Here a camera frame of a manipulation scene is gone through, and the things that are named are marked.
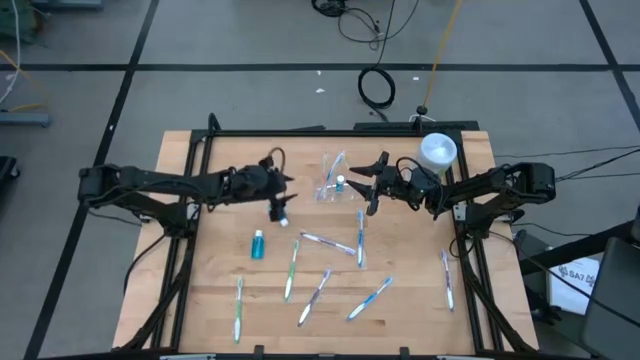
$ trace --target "white container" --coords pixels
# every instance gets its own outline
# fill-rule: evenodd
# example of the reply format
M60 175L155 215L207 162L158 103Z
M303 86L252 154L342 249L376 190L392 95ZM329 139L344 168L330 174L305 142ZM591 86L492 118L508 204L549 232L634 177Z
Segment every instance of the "white container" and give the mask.
M422 139L418 149L418 161L427 169L443 175L458 155L456 144L440 133L429 134Z

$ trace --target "green toothbrush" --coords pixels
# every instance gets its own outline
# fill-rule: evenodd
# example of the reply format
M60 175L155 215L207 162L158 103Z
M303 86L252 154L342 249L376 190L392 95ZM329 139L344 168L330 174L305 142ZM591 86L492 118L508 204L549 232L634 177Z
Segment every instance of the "green toothbrush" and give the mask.
M298 255L298 247L300 241L296 239L293 243L293 259L289 266L289 277L287 278L287 285L284 287L284 301L291 302L291 287L293 286L293 274L296 272L296 256Z
M240 327L242 322L242 276L238 276L238 295L236 296L236 321L233 325L233 341L240 342Z

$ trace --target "wooden table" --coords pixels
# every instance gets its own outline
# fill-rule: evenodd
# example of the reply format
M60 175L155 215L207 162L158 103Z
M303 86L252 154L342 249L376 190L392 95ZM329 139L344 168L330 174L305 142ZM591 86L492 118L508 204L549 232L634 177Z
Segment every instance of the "wooden table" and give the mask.
M470 176L492 167L487 133L462 134ZM182 174L189 136L190 132L165 133L157 171ZM403 202L381 199L378 213L366 222L366 270L358 269L354 257L301 240L293 302L283 302L293 241L301 228L356 246L356 209L366 204L361 200L313 200L313 181L322 171L322 154L328 152L333 159L338 151L346 150L351 166L364 166L386 150L391 163L400 156L414 156L419 141L392 137L215 138L209 171L255 164L269 149L281 146L287 153L285 173L295 178L288 193L299 196L287 207L291 223L287 228L268 221L266 202L220 206L202 215L179 350L251 353L260 344L267 353L397 354L399 347L408 346L414 355L473 354L463 279L453 258L450 266L456 311L450 313L446 303L439 252L454 238L449 213L434 222L425 210L413 212ZM172 196L156 198L175 201ZM266 239L261 261L252 261L249 256L256 229L263 230ZM494 224L492 230L510 236L507 225ZM161 232L155 223L145 225L137 252ZM114 346L129 340L156 305L168 244L165 241L144 258L131 274ZM537 348L514 247L497 236L484 244L496 304L523 339ZM309 320L298 328L300 313L328 265L333 274ZM242 337L236 345L232 329L239 275L245 284L244 313ZM395 278L393 285L356 320L347 323L346 316L387 276ZM490 348L486 313L477 302L485 347ZM173 311L168 311L165 334L173 323ZM164 337L163 343L168 344L169 336Z

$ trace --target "wooden tabletop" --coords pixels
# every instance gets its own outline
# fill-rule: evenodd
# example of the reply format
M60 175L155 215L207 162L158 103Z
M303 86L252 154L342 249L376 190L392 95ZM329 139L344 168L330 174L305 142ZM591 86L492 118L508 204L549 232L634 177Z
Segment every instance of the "wooden tabletop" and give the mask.
M157 171L182 174L189 136L190 132L165 133ZM470 176L494 166L487 133L463 132L463 141ZM454 258L450 258L454 313L446 303L439 253L454 238L448 213L434 222L425 210L413 212L404 202L381 198L377 214L366 219L366 270L357 267L355 257L300 240L293 301L283 301L293 242L300 229L356 247L356 211L366 204L360 199L339 203L313 199L322 155L328 153L332 161L345 150L350 166L365 166L385 150L391 163L400 156L415 156L419 142L419 138L215 138L211 172L256 164L272 147L282 147L287 154L285 173L295 178L287 193L299 196L287 206L290 225L286 228L269 222L266 202L220 206L202 215L179 350L250 353L255 345L264 345L268 353L397 354L399 347L408 346L415 355L473 354L463 279ZM457 167L454 174L458 178ZM353 178L371 182L357 175ZM154 197L167 202L176 199ZM258 229L264 232L265 257L255 261L249 254L251 238ZM492 230L510 236L507 225L494 224ZM144 225L136 252L161 233L155 223ZM168 244L167 240L158 246L132 272L114 346L128 341L157 304ZM484 244L497 306L523 339L537 348L513 245L497 236ZM333 274L307 323L298 328L298 318L327 266ZM242 337L234 344L236 281L240 275L244 277ZM347 323L347 315L387 276L393 276L394 283ZM491 348L486 313L477 303L485 347ZM173 314L172 307L165 334L170 331Z

